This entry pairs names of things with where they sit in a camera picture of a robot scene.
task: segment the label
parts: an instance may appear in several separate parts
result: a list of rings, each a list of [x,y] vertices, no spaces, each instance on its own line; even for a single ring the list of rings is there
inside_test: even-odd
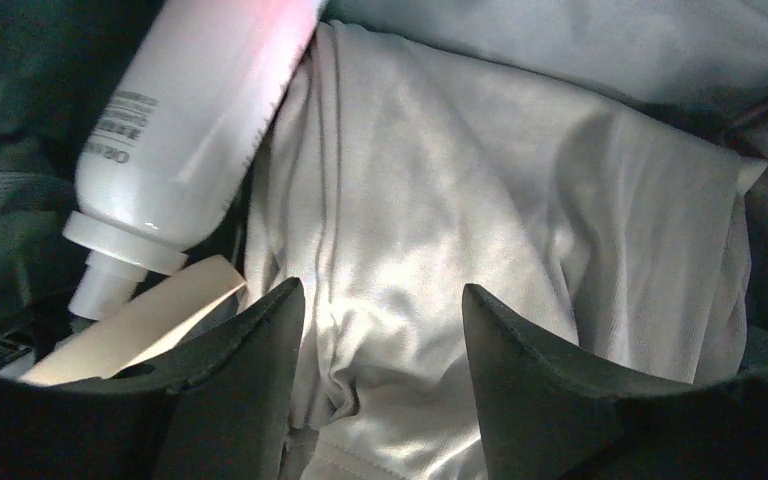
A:
[[[117,90],[84,144],[84,153],[127,163],[159,103],[137,92]]]

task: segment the bottle body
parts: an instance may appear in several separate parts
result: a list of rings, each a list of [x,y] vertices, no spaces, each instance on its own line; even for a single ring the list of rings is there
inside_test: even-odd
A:
[[[146,270],[179,269],[180,252],[225,215],[321,3],[168,0],[84,146],[76,172],[82,218],[64,235]],[[91,311],[93,295],[73,313],[115,311],[110,299],[105,312]]]

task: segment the black object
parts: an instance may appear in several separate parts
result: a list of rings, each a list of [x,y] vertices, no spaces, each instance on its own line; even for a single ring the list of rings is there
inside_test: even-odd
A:
[[[0,378],[0,478],[275,478],[303,320],[289,279],[112,379]]]
[[[706,387],[645,375],[477,285],[463,315],[491,479],[768,479],[768,370]]]

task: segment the folded cloth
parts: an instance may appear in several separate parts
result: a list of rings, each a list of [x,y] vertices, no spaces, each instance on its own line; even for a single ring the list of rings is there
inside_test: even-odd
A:
[[[466,283],[619,364],[732,375],[745,165],[547,77],[321,25],[255,160],[245,251],[244,306],[304,284],[302,478],[486,477]]]

